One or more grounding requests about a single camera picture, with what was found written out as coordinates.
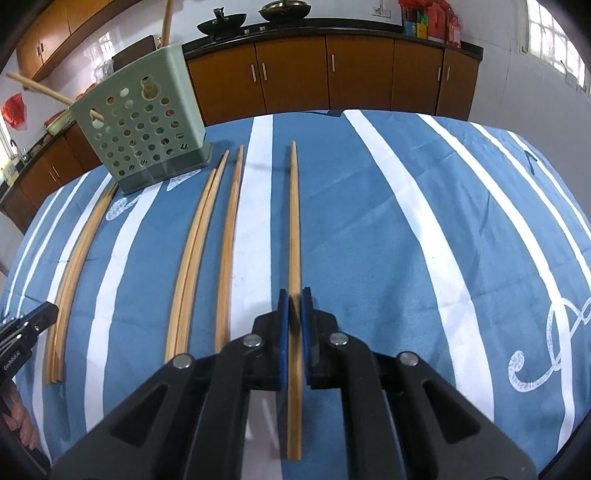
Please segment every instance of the window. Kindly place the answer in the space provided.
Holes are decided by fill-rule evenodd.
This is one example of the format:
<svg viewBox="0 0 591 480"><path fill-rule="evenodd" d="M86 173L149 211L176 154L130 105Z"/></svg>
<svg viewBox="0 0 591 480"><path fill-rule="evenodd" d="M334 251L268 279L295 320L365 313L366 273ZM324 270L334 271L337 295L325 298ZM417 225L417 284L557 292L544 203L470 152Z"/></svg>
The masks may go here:
<svg viewBox="0 0 591 480"><path fill-rule="evenodd" d="M583 87L585 64L564 30L537 0L527 0L527 8L530 16L530 53L547 61L561 73L570 72Z"/></svg>

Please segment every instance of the red package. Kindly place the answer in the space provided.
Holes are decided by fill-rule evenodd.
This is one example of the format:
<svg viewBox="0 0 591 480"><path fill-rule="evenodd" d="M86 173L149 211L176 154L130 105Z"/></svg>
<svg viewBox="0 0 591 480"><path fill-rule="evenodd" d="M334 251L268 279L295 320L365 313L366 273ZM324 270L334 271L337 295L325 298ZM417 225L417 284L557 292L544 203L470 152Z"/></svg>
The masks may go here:
<svg viewBox="0 0 591 480"><path fill-rule="evenodd" d="M22 93L11 96L2 107L2 117L13 128L20 127L25 122L25 104Z"/></svg>

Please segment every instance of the perforated basket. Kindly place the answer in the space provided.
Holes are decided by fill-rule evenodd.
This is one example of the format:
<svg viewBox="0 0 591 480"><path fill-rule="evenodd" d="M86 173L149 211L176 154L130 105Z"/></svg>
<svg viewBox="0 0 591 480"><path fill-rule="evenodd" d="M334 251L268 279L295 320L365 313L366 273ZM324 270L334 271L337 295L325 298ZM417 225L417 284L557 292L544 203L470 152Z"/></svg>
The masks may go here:
<svg viewBox="0 0 591 480"><path fill-rule="evenodd" d="M181 45L135 60L70 110L124 194L211 160ZM92 119L91 110L105 121Z"/></svg>

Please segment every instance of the wooden cabinet door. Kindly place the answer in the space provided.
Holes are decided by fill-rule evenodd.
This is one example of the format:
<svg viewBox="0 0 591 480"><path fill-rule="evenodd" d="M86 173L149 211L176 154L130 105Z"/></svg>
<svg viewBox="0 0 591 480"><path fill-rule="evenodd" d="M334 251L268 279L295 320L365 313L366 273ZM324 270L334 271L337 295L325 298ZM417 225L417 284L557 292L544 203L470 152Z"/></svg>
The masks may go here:
<svg viewBox="0 0 591 480"><path fill-rule="evenodd" d="M64 138L83 173L101 165L98 155L88 143L78 124L72 125L64 132Z"/></svg>
<svg viewBox="0 0 591 480"><path fill-rule="evenodd" d="M21 180L22 191L35 208L39 209L43 201L55 192L60 184L55 174L50 173L45 156L39 158Z"/></svg>
<svg viewBox="0 0 591 480"><path fill-rule="evenodd" d="M478 78L478 60L446 50L437 115L468 120Z"/></svg>
<svg viewBox="0 0 591 480"><path fill-rule="evenodd" d="M391 109L434 115L443 71L443 50L397 40Z"/></svg>
<svg viewBox="0 0 591 480"><path fill-rule="evenodd" d="M84 22L107 5L109 5L109 0L66 0L70 32L74 33Z"/></svg>
<svg viewBox="0 0 591 480"><path fill-rule="evenodd" d="M18 68L25 77L33 78L43 66L41 49L37 38L37 27L31 25L17 47Z"/></svg>
<svg viewBox="0 0 591 480"><path fill-rule="evenodd" d="M64 137L58 138L43 157L47 160L50 173L60 185L65 185L83 174Z"/></svg>
<svg viewBox="0 0 591 480"><path fill-rule="evenodd" d="M327 35L330 108L390 110L394 40Z"/></svg>
<svg viewBox="0 0 591 480"><path fill-rule="evenodd" d="M70 36L64 0L54 0L37 21L41 58L45 63Z"/></svg>
<svg viewBox="0 0 591 480"><path fill-rule="evenodd" d="M324 37L256 44L267 113L329 109Z"/></svg>
<svg viewBox="0 0 591 480"><path fill-rule="evenodd" d="M190 60L189 72L206 125L265 115L253 44Z"/></svg>
<svg viewBox="0 0 591 480"><path fill-rule="evenodd" d="M22 233L27 231L37 213L37 208L22 191L20 184L12 188L8 197L2 202L2 208Z"/></svg>

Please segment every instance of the table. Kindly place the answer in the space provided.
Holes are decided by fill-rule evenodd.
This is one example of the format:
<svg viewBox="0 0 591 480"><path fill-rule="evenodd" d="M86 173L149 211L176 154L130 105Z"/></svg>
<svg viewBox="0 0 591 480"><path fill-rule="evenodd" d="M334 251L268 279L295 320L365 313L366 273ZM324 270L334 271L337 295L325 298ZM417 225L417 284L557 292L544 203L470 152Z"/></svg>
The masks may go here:
<svg viewBox="0 0 591 480"><path fill-rule="evenodd" d="M42 385L45 336L17 385L53 460L162 364L185 240L225 149L204 248L190 353L213 353L222 233L246 148L230 328L250 331L288 283L289 152L300 168L303 285L374 351L417 352L541 470L589 405L591 232L548 160L495 128L408 113L288 113L207 129L212 165L123 198L80 278L65 380ZM50 196L2 295L2 313L54 300L77 235L110 177L99 167ZM302 462L278 459L275 396L253 395L243 478L345 478L336 391L304 392Z"/></svg>

